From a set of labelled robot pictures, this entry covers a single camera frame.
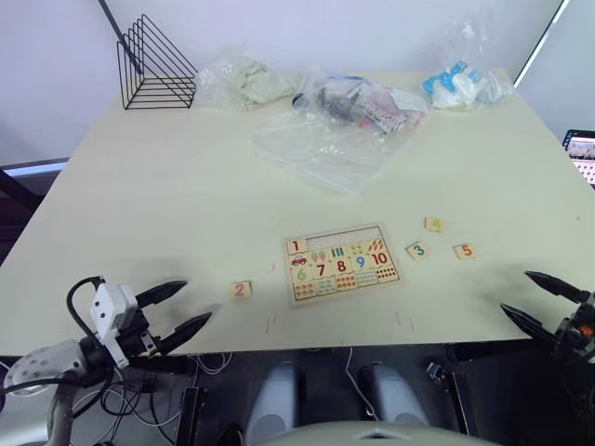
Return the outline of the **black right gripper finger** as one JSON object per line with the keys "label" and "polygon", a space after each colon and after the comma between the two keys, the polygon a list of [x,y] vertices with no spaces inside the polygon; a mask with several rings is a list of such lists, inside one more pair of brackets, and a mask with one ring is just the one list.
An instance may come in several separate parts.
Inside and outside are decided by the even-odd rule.
{"label": "black right gripper finger", "polygon": [[551,347],[557,345],[558,338],[546,330],[539,320],[528,313],[507,304],[501,303],[499,306],[505,315],[525,334],[536,340],[542,341]]}
{"label": "black right gripper finger", "polygon": [[580,290],[572,284],[543,272],[529,271],[524,273],[531,281],[553,295],[561,295],[572,302],[587,302],[589,291]]}

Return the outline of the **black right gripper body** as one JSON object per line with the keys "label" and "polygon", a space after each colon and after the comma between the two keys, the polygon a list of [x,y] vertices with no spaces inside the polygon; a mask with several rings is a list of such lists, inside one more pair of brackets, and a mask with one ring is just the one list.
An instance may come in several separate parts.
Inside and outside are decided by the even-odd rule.
{"label": "black right gripper body", "polygon": [[557,344],[553,356],[563,363],[594,362],[594,294],[564,318],[555,332]]}

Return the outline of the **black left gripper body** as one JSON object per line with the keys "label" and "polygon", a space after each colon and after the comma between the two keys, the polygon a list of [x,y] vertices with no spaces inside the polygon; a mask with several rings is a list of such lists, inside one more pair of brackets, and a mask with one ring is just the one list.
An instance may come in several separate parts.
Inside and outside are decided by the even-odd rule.
{"label": "black left gripper body", "polygon": [[129,324],[119,330],[118,345],[127,358],[159,352],[161,339],[149,332],[149,322],[142,312],[134,312]]}

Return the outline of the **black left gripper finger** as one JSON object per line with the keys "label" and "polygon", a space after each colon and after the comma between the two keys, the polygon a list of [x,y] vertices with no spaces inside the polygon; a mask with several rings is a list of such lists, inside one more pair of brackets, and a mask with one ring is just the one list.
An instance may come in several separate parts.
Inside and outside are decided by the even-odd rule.
{"label": "black left gripper finger", "polygon": [[154,286],[138,295],[136,299],[139,308],[145,308],[149,305],[157,305],[175,295],[179,290],[187,285],[187,281],[171,281]]}
{"label": "black left gripper finger", "polygon": [[160,340],[160,354],[167,355],[192,339],[206,325],[211,316],[212,312],[208,311],[177,326],[171,335]]}

